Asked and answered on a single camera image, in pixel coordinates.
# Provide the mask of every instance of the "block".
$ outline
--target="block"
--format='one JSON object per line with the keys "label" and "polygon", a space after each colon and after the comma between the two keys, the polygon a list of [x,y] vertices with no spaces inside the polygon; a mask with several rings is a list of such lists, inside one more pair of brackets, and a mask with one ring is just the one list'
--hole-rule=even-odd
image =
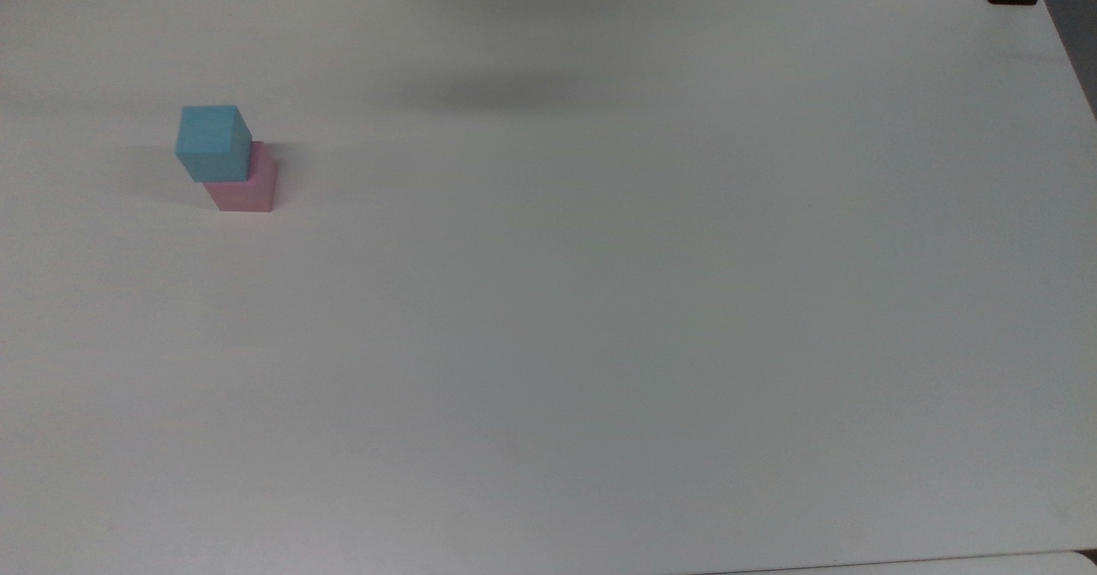
{"label": "block", "polygon": [[247,181],[203,183],[220,211],[270,213],[274,205],[278,165],[262,143],[251,143]]}
{"label": "block", "polygon": [[236,106],[183,106],[176,157],[197,183],[247,181],[251,132]]}

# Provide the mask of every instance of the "pink cube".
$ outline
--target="pink cube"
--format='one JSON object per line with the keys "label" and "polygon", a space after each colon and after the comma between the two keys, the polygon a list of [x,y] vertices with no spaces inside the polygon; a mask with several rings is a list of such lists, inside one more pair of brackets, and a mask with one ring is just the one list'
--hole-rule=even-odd
{"label": "pink cube", "polygon": [[270,213],[274,205],[275,180],[278,165],[267,151],[267,146],[251,142],[247,181],[216,181],[203,185],[220,211]]}

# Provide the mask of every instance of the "blue cube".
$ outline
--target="blue cube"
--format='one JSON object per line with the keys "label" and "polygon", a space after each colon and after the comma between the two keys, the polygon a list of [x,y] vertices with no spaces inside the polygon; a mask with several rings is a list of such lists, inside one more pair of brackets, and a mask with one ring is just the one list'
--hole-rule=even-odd
{"label": "blue cube", "polygon": [[247,181],[251,132],[236,106],[183,106],[176,157],[197,183]]}

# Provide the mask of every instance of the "table surface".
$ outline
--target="table surface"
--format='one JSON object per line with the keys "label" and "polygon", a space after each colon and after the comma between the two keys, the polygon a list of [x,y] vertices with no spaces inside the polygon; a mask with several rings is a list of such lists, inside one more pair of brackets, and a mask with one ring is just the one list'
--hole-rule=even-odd
{"label": "table surface", "polygon": [[[1097,546],[1044,5],[0,0],[0,571]],[[225,214],[172,155],[236,103]]]}
{"label": "table surface", "polygon": [[800,575],[1097,575],[1097,566],[1076,553],[1009,555],[929,562],[829,566]]}

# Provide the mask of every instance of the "cube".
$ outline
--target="cube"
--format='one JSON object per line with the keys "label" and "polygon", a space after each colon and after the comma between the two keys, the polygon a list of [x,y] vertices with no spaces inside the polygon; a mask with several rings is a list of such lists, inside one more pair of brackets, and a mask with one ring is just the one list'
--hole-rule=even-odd
{"label": "cube", "polygon": [[183,106],[176,157],[199,183],[247,181],[251,132],[236,106]]}
{"label": "cube", "polygon": [[203,185],[220,211],[270,213],[276,180],[278,165],[267,151],[267,145],[251,143],[247,181],[206,182]]}

